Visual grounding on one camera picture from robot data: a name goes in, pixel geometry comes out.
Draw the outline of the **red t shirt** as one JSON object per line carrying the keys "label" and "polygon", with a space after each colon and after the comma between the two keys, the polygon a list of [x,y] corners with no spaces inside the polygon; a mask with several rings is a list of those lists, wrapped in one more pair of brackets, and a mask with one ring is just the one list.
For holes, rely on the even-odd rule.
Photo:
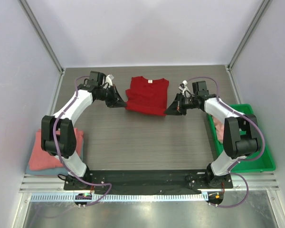
{"label": "red t shirt", "polygon": [[128,98],[126,110],[165,116],[168,87],[169,81],[164,78],[151,80],[143,76],[132,77],[130,88],[125,91]]}

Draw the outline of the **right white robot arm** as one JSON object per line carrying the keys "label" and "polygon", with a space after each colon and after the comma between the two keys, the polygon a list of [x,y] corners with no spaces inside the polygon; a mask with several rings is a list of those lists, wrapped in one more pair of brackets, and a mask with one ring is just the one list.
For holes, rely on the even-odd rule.
{"label": "right white robot arm", "polygon": [[217,94],[211,94],[205,81],[192,83],[193,91],[183,81],[180,92],[165,110],[166,115],[186,115],[188,109],[200,109],[224,125],[223,152],[206,168],[205,184],[217,188],[241,161],[250,161],[254,153],[262,155],[265,139],[254,115],[245,115],[224,103]]}

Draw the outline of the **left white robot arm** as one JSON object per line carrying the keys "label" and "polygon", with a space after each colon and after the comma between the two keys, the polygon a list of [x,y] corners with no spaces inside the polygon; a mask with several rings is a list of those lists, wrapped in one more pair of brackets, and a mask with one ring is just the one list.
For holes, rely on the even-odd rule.
{"label": "left white robot arm", "polygon": [[55,114],[45,115],[41,121],[41,149],[56,157],[75,179],[75,185],[86,190],[92,185],[90,170],[76,152],[74,124],[94,101],[104,101],[109,108],[124,108],[126,102],[119,95],[114,76],[91,71],[75,80],[75,92]]}

